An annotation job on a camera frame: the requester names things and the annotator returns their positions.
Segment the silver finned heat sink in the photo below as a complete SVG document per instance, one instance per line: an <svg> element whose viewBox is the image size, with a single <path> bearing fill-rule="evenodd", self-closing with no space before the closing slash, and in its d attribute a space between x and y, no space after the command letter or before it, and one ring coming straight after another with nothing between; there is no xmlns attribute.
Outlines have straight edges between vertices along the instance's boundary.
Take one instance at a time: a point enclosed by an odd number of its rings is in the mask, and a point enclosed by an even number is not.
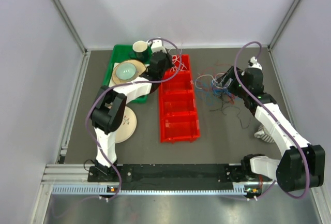
<svg viewBox="0 0 331 224"><path fill-rule="evenodd" d="M267 129L263 126L260 125L258 127L258 130L254 133L254 137L257 139L261 139L262 141L266 143L274 143L275 140L271 137Z"/></svg>

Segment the dark green cup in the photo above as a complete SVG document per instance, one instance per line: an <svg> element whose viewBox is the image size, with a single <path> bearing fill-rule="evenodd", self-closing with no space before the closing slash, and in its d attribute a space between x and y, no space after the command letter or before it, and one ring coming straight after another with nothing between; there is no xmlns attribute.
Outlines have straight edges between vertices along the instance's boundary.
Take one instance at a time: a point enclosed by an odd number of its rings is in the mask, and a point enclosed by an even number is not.
<svg viewBox="0 0 331 224"><path fill-rule="evenodd" d="M149 46L146 41L136 41L132 45L132 51L129 53L131 59L139 60L143 63L147 62L149 59Z"/></svg>

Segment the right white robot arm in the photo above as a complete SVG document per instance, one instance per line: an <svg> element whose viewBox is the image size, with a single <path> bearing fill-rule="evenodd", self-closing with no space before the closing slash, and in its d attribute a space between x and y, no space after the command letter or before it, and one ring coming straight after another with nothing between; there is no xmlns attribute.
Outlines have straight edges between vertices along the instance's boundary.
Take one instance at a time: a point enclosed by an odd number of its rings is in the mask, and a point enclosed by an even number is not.
<svg viewBox="0 0 331 224"><path fill-rule="evenodd" d="M262 154L245 156L241 168L245 179L251 181L264 175L276 180L285 192L323 185L325 150L303 138L284 117L276 100L264 91L261 68L230 67L216 82L244 101L280 150L280 160Z"/></svg>

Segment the green plastic tray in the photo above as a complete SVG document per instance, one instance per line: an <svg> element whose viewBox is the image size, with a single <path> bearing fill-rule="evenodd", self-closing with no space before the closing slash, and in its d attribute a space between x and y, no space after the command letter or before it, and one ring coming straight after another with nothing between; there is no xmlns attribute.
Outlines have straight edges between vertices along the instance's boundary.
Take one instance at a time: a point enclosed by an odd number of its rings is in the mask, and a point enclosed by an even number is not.
<svg viewBox="0 0 331 224"><path fill-rule="evenodd" d="M112 50L110 60L104 75L104 80L102 85L112 86L114 82L112 80L113 69L120 63L130 60L129 53L132 51L131 44L116 44Z"/></svg>

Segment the red compartment bin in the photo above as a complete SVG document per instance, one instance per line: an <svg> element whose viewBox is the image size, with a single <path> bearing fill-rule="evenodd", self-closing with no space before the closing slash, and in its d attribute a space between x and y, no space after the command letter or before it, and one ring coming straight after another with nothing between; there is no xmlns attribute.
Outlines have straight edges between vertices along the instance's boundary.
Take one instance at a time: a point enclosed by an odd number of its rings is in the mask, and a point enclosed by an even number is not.
<svg viewBox="0 0 331 224"><path fill-rule="evenodd" d="M200 137L190 56L173 56L159 86L160 142L193 142Z"/></svg>

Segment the teal bowl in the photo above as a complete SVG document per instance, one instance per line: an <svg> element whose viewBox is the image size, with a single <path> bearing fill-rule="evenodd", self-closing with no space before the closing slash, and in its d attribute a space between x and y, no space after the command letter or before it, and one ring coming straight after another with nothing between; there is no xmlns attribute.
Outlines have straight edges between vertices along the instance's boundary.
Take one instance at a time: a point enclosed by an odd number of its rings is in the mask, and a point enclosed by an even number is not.
<svg viewBox="0 0 331 224"><path fill-rule="evenodd" d="M120 80L129 80L135 76L137 69L132 63L121 63L116 67L115 74Z"/></svg>

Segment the beige floral plate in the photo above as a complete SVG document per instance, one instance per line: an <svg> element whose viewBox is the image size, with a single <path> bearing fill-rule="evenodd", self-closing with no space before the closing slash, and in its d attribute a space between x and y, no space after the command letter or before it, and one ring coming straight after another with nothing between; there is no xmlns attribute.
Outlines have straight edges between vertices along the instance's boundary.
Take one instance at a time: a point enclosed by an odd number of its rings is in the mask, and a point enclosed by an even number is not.
<svg viewBox="0 0 331 224"><path fill-rule="evenodd" d="M115 135L115 143L119 144L128 140L137 127L137 117L133 110L129 107L125 107L122 123Z"/></svg>

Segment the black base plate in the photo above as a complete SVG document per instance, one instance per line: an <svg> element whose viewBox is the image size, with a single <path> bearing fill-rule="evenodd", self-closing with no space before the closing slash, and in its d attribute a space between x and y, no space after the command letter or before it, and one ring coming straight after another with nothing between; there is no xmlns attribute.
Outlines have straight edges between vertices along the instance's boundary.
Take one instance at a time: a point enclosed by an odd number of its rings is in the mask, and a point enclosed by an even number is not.
<svg viewBox="0 0 331 224"><path fill-rule="evenodd" d="M121 189L229 189L233 183L270 182L266 176L246 176L240 165L230 164L124 164L118 165L109 176L91 166L88 182L118 183Z"/></svg>

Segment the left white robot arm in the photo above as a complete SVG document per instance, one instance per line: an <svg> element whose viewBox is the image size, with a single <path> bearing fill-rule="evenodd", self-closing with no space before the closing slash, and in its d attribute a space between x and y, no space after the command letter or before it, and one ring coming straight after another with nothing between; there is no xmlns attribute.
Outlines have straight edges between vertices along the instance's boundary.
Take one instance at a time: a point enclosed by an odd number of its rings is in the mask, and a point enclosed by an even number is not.
<svg viewBox="0 0 331 224"><path fill-rule="evenodd" d="M133 81L100 88L88 118L92 121L98 148L94 165L106 181L117 176L115 136L122 124L126 105L153 93L160 86L165 72L172 66L172 57L167 51L154 52L149 65Z"/></svg>

